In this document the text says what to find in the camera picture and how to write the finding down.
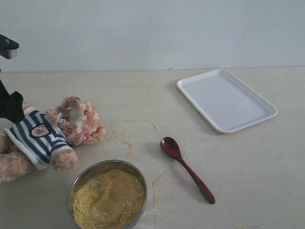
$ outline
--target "white wall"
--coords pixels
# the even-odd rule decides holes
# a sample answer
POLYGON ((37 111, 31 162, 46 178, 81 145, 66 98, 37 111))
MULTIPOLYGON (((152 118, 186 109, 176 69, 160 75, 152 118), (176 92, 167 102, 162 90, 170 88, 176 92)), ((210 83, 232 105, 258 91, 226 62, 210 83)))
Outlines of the white wall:
POLYGON ((1 0, 3 72, 305 65, 305 0, 1 0))

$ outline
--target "bowl rim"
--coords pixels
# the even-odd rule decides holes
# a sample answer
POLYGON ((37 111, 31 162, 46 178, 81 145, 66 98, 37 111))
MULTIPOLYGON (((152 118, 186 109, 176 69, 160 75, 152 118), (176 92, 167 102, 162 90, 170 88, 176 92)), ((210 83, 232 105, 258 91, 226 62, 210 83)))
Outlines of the bowl rim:
POLYGON ((75 222, 75 220, 74 220, 74 218, 73 218, 73 215, 72 215, 72 212, 70 211, 70 208, 69 208, 69 200, 70 200, 70 197, 71 197, 72 188, 74 187, 75 183, 79 180, 79 178, 80 178, 85 172, 87 172, 89 169, 91 169, 91 168, 93 168, 93 167, 95 167, 95 166, 97 166, 97 165, 99 165, 99 164, 103 164, 103 163, 107 163, 107 162, 119 162, 119 163, 124 163, 124 164, 127 164, 127 165, 133 167, 134 169, 137 170, 137 172, 140 174, 140 176, 142 177, 142 179, 143 179, 143 181, 144 181, 145 197, 144 197, 143 206, 142 206, 141 210, 139 211, 139 213, 137 214, 137 216, 136 216, 135 218, 133 218, 133 220, 132 220, 129 224, 125 225, 122 229, 125 229, 128 225, 130 225, 130 224, 132 224, 132 223, 135 223, 134 220, 140 216, 140 217, 136 220, 136 222, 137 222, 137 221, 141 218, 142 214, 144 213, 144 210, 145 210, 146 205, 147 205, 147 196, 148 196, 148 194, 147 194, 147 184, 146 184, 146 180, 145 180, 145 177, 144 177, 143 173, 142 173, 136 166, 134 166, 133 164, 131 164, 131 163, 127 162, 127 161, 116 160, 116 159, 104 160, 104 161, 97 162, 97 163, 95 163, 95 164, 93 164, 93 165, 87 167, 85 170, 83 170, 81 173, 79 173, 78 176, 77 176, 77 177, 75 178, 75 180, 73 181, 72 185, 70 186, 69 193, 68 193, 68 196, 67 196, 67 201, 66 201, 66 203, 67 203, 67 208, 68 208, 68 213, 69 213, 70 219, 74 222, 74 224, 76 225, 76 227, 78 227, 79 229, 83 229, 83 228, 81 228, 81 227, 75 222))

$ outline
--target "metal bowl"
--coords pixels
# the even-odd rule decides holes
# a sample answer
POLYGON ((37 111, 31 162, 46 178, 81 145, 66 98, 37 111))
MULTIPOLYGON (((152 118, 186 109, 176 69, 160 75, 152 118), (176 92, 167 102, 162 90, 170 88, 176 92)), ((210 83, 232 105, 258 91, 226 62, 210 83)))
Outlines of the metal bowl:
POLYGON ((147 203, 147 185, 146 181, 144 179, 143 174, 137 169, 134 165, 126 162, 126 161, 120 161, 120 160, 107 160, 107 161, 101 161, 99 163, 96 163, 86 170, 84 170, 81 174, 77 176, 75 181, 73 182, 69 194, 68 194, 68 199, 67 199, 67 205, 68 205, 68 212, 70 215, 71 220, 74 222, 75 226, 79 229, 82 229, 74 220, 73 217, 73 204, 75 200, 75 194, 77 191, 83 187, 85 184, 87 184, 90 180, 98 177, 99 175, 112 170, 112 169, 120 169, 123 170, 127 173, 130 173, 131 175, 134 175, 138 180, 141 182, 141 184, 144 186, 144 191, 145 191, 145 198, 144 198, 144 203, 143 206, 138 213, 138 215, 126 226, 124 226, 122 229, 131 229, 133 228, 139 219, 141 218, 145 207, 147 203))

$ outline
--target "table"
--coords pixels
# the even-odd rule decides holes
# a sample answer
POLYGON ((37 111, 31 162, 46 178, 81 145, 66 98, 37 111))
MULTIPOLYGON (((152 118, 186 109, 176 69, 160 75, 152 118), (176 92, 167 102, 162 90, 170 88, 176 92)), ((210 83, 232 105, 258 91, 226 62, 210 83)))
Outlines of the table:
MULTIPOLYGON (((107 159, 131 162, 145 176, 148 203, 135 229, 304 228, 305 68, 229 69, 278 109, 277 117, 233 134, 216 132, 176 88, 179 79, 206 71, 1 73, 10 93, 17 90, 36 108, 78 94, 99 107, 107 126, 105 141, 75 147, 74 169, 49 167, 2 184, 1 228, 74 228, 69 188, 84 169, 107 159), (177 140, 214 205, 161 151, 164 136, 177 140)), ((1 129, 9 126, 0 120, 1 129)))

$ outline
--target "rectangular tray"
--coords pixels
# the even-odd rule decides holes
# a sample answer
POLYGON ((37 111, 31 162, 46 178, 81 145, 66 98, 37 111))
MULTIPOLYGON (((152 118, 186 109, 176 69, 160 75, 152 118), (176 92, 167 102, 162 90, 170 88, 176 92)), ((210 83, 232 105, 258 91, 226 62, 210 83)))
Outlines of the rectangular tray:
POLYGON ((277 115, 271 103, 227 70, 184 78, 177 87, 221 133, 233 133, 277 115))

